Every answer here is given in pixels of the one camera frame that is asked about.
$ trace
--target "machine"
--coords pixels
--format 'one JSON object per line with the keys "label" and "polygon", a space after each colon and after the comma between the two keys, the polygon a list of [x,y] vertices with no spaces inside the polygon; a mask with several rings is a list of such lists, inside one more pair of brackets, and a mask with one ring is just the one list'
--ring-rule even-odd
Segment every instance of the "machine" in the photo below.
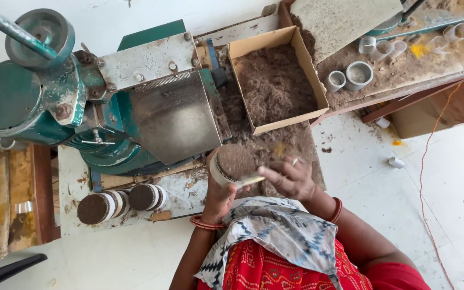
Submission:
{"label": "machine", "polygon": [[175,168],[221,145],[202,69],[183,21],[125,36],[97,57],[60,13],[0,15],[10,60],[0,63],[0,138],[80,151],[108,175]]}

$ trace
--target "red bangle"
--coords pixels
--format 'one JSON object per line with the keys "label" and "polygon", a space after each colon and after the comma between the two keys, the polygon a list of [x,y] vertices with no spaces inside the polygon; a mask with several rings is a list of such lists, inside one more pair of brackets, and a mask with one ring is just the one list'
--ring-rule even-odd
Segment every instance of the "red bangle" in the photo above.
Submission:
{"label": "red bangle", "polygon": [[211,230],[211,231],[221,230],[226,227],[225,222],[223,221],[221,221],[221,223],[219,224],[209,224],[209,223],[201,222],[200,221],[201,218],[202,218],[202,215],[192,216],[189,221],[197,227],[201,227],[203,229]]}
{"label": "red bangle", "polygon": [[341,212],[343,211],[343,203],[341,202],[341,200],[337,197],[333,197],[333,199],[336,201],[336,209],[334,210],[334,215],[332,216],[331,223],[335,223],[341,215]]}

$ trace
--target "red sari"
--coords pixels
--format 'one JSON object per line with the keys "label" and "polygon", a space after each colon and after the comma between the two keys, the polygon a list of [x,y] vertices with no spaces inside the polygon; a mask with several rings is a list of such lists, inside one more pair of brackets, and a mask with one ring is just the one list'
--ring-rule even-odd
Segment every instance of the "red sari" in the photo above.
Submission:
{"label": "red sari", "polygon": [[[422,276],[400,263],[381,263],[368,272],[369,279],[350,263],[345,249],[335,241],[336,268],[343,290],[430,290]],[[326,274],[294,266],[267,251],[253,240],[242,241],[229,250],[224,290],[334,290]],[[198,290],[210,290],[198,280]]]}

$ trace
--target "nut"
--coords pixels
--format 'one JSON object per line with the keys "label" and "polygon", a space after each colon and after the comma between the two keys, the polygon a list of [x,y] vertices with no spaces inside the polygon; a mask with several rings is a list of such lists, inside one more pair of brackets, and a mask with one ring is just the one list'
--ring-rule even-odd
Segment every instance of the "nut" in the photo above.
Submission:
{"label": "nut", "polygon": [[99,66],[99,67],[102,67],[102,66],[105,65],[105,62],[104,62],[102,59],[96,58],[96,59],[94,60],[94,64],[97,65],[97,66]]}
{"label": "nut", "polygon": [[60,104],[55,110],[55,116],[57,117],[58,120],[67,119],[69,118],[70,115],[71,115],[71,105]]}
{"label": "nut", "polygon": [[139,73],[136,73],[135,75],[133,75],[133,78],[135,78],[137,82],[144,81],[144,75],[139,74]]}

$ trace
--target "tiled floor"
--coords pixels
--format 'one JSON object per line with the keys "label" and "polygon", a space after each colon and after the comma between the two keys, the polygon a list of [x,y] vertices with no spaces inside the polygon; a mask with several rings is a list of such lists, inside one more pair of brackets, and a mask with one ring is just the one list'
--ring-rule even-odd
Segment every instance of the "tiled floor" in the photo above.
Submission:
{"label": "tiled floor", "polygon": [[[427,136],[394,146],[394,132],[364,125],[353,113],[326,119],[313,136],[328,193],[409,255],[433,290],[449,289],[422,221]],[[390,167],[392,156],[405,168]],[[425,218],[451,281],[464,289],[464,125],[436,133],[424,164]],[[182,218],[62,238],[0,260],[2,266],[30,253],[48,255],[0,289],[166,289],[191,232]]]}

